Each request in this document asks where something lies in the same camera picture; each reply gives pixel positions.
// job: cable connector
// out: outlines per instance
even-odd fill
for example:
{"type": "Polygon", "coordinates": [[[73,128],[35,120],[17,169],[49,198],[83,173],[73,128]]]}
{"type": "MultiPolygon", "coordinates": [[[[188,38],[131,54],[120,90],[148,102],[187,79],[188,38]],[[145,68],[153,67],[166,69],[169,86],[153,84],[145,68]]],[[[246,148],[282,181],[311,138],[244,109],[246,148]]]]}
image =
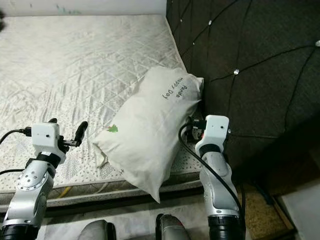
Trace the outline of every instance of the cable connector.
{"type": "Polygon", "coordinates": [[[207,121],[206,120],[195,119],[195,120],[193,120],[192,125],[196,129],[205,130],[206,126],[207,126],[207,121]]]}
{"type": "Polygon", "coordinates": [[[27,126],[25,128],[19,129],[19,133],[26,135],[27,137],[31,137],[31,127],[27,126]]]}

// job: bed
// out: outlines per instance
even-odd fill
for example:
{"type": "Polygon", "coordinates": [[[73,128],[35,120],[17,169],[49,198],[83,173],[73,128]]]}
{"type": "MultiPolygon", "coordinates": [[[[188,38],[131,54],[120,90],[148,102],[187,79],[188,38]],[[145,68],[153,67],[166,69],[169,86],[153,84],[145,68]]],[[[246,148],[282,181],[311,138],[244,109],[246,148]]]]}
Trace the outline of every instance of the bed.
{"type": "MultiPolygon", "coordinates": [[[[0,135],[57,118],[72,138],[88,121],[85,139],[59,165],[48,207],[146,195],[108,163],[97,166],[92,141],[106,128],[149,68],[185,68],[161,15],[6,17],[0,32],[0,135]]],[[[34,157],[18,133],[0,145],[0,171],[34,157]]],[[[201,166],[183,149],[161,192],[196,188],[201,166]]],[[[5,212],[19,173],[0,176],[5,212]]]]}

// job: floor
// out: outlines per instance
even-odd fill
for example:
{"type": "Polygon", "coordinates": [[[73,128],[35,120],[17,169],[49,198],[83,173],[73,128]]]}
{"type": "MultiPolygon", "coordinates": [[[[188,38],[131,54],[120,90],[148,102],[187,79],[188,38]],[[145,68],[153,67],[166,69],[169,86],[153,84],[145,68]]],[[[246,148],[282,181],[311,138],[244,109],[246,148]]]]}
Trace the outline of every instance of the floor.
{"type": "MultiPolygon", "coordinates": [[[[38,240],[76,240],[90,222],[104,219],[116,227],[118,240],[155,239],[156,217],[171,214],[179,218],[192,240],[209,239],[209,228],[202,195],[158,203],[146,203],[84,214],[46,218],[38,240]]],[[[247,233],[246,240],[251,240],[247,233]]]]}

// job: pillowcase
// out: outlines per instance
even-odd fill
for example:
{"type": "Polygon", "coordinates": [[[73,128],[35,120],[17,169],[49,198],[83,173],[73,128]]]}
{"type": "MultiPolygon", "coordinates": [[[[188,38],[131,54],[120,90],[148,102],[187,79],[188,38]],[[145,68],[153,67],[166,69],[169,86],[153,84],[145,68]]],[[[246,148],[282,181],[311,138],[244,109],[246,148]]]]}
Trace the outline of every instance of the pillowcase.
{"type": "Polygon", "coordinates": [[[108,129],[94,139],[100,166],[108,161],[160,202],[159,188],[179,150],[179,128],[195,112],[202,89],[203,78],[181,68],[151,68],[108,129]]]}

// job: white quilted mattress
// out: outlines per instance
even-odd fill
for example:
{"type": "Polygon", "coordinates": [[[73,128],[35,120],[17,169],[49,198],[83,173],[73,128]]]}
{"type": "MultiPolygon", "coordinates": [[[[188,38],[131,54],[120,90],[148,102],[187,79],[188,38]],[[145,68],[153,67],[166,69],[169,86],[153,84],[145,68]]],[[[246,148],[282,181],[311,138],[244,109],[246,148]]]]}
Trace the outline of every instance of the white quilted mattress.
{"type": "MultiPolygon", "coordinates": [[[[160,15],[6,17],[0,32],[0,136],[57,118],[60,134],[74,137],[88,121],[81,147],[57,168],[56,189],[119,182],[109,164],[97,168],[92,140],[108,126],[136,83],[153,66],[184,65],[160,15]]],[[[0,171],[24,168],[31,139],[14,133],[0,145],[0,171]]],[[[198,172],[180,153],[172,173],[198,172]]],[[[15,190],[17,173],[0,176],[0,193],[15,190]]]]}

